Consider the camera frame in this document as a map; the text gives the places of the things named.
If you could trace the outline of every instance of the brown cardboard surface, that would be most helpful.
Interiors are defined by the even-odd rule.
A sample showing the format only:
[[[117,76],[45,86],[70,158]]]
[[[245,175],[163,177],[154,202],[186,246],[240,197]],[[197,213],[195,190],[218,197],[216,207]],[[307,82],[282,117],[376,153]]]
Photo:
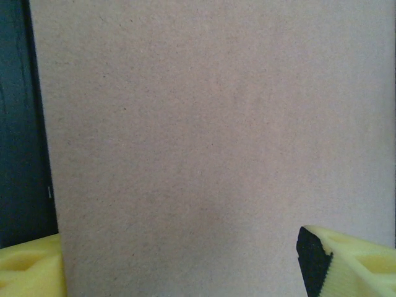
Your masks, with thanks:
[[[304,296],[395,238],[394,1],[32,0],[70,296]]]

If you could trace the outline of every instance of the black plastic piece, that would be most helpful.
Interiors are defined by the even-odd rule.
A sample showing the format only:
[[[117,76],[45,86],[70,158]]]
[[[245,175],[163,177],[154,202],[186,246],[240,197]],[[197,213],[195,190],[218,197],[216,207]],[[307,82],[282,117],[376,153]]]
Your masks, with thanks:
[[[58,232],[27,0],[0,1],[0,248]]]
[[[297,253],[308,297],[319,297],[333,254],[327,255],[321,240],[304,227],[299,230]]]

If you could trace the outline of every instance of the cardboard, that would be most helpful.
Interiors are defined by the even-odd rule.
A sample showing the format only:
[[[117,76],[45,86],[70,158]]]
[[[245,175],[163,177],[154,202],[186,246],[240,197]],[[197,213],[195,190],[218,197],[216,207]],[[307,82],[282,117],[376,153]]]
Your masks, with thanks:
[[[70,296],[303,296],[301,225],[394,246],[394,1],[31,5]]]

